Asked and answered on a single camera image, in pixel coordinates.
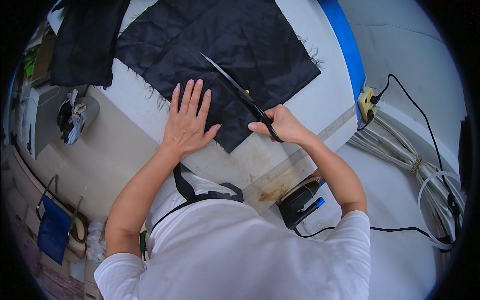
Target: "scissors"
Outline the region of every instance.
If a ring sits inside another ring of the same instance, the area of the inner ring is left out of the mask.
[[[213,60],[209,59],[206,55],[200,52],[200,54],[205,57],[206,60],[208,60],[209,63],[211,63],[220,73],[222,73],[223,76],[225,76],[228,81],[232,84],[237,89],[237,93],[239,97],[243,100],[242,103],[246,106],[246,108],[253,114],[254,117],[257,118],[257,120],[260,120],[262,123],[264,123],[270,134],[273,136],[273,138],[279,142],[283,143],[282,140],[278,137],[277,133],[272,127],[272,120],[265,114],[265,112],[258,106],[255,101],[250,97],[249,92],[245,91],[240,87],[238,83],[235,82],[222,68],[219,67]]]

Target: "rope tie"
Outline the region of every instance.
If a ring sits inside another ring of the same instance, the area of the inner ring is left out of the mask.
[[[419,168],[421,166],[422,161],[423,161],[423,158],[421,156],[417,156],[417,160],[413,164],[412,170],[410,170],[410,172],[413,175],[417,175],[417,173],[419,172]]]

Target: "scissor handle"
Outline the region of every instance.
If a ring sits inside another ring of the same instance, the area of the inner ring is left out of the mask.
[[[258,112],[259,112],[260,115],[261,115],[260,121],[267,126],[268,131],[269,131],[270,134],[273,136],[273,138],[274,138],[277,142],[283,143],[283,141],[280,140],[280,138],[278,137],[278,134],[277,134],[277,133],[275,132],[275,130],[273,129],[272,120],[270,120],[270,118],[265,114],[265,112],[264,112],[260,107],[258,107],[258,105],[257,105],[255,102],[254,102],[253,104],[255,105],[255,108],[258,110]]]

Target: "power strip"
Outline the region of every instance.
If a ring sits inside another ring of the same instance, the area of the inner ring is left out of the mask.
[[[367,114],[368,114],[369,110],[372,110],[374,115],[377,114],[377,106],[373,105],[370,102],[370,99],[372,98],[372,96],[373,96],[372,88],[366,86],[366,87],[364,87],[362,93],[360,94],[360,96],[357,99],[357,103],[360,107],[361,116],[363,117],[363,120],[365,122],[368,121]]]

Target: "chair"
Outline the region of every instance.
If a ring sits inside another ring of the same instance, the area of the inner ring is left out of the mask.
[[[57,197],[58,193],[58,174],[52,177],[47,188],[43,192],[42,198],[36,207],[36,215],[40,220],[40,229],[38,230],[37,246],[48,257],[59,265],[62,265],[65,248],[70,237],[70,230],[77,216],[78,207],[83,197],[80,197],[73,218],[70,217],[62,208],[56,205],[52,199],[47,196],[53,180],[55,180],[55,193],[53,197]],[[45,213],[40,216],[40,206],[43,202]]]

